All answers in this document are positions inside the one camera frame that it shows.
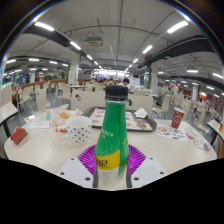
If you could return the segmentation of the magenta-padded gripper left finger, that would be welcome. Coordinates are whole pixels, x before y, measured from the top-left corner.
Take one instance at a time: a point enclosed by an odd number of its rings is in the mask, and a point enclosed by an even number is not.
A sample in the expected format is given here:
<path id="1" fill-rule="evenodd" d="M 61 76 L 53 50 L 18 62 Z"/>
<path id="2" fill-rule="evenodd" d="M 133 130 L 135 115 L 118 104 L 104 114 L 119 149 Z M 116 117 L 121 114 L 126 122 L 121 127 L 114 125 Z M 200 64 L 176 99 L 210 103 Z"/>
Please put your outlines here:
<path id="1" fill-rule="evenodd" d="M 85 149 L 78 157 L 70 157 L 57 175 L 84 188 L 98 187 L 95 145 Z"/>

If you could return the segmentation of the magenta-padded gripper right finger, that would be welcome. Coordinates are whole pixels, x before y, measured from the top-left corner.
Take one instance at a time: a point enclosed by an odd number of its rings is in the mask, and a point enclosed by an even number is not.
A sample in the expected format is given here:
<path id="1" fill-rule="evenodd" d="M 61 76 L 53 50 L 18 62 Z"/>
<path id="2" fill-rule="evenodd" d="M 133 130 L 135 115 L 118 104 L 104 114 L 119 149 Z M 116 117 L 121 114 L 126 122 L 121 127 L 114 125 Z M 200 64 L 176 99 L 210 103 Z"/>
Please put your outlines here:
<path id="1" fill-rule="evenodd" d="M 140 188 L 166 176 L 165 169 L 154 157 L 147 157 L 130 145 L 126 184 L 128 188 Z"/>

